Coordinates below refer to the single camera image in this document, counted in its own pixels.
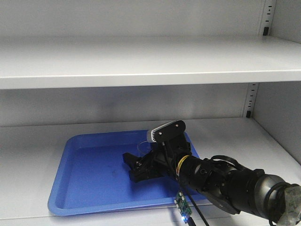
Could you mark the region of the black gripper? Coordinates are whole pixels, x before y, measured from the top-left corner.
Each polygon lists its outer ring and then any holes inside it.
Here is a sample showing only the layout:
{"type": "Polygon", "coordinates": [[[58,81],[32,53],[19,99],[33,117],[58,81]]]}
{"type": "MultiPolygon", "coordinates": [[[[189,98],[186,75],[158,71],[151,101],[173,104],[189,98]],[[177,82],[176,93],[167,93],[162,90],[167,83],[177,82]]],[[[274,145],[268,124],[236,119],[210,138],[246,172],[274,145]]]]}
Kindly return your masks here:
{"type": "Polygon", "coordinates": [[[130,167],[129,178],[138,183],[153,178],[160,178],[165,175],[176,180],[186,180],[181,174],[185,170],[184,162],[192,156],[191,145],[184,134],[148,135],[148,142],[152,143],[151,151],[147,154],[147,164],[144,158],[131,153],[123,154],[123,162],[130,167]]]}

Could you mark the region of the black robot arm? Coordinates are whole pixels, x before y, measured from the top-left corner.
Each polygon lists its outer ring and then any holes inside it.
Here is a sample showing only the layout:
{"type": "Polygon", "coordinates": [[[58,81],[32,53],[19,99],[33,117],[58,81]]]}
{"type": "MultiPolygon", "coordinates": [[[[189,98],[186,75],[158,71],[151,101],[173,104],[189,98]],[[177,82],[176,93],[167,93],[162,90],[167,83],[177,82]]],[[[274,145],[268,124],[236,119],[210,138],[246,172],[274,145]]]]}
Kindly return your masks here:
{"type": "Polygon", "coordinates": [[[185,135],[153,143],[143,157],[123,154],[134,182],[169,175],[181,191],[190,189],[229,213],[247,212],[274,226],[288,212],[290,200],[298,200],[301,187],[262,169],[249,169],[225,155],[200,159],[193,156],[185,135]]]}

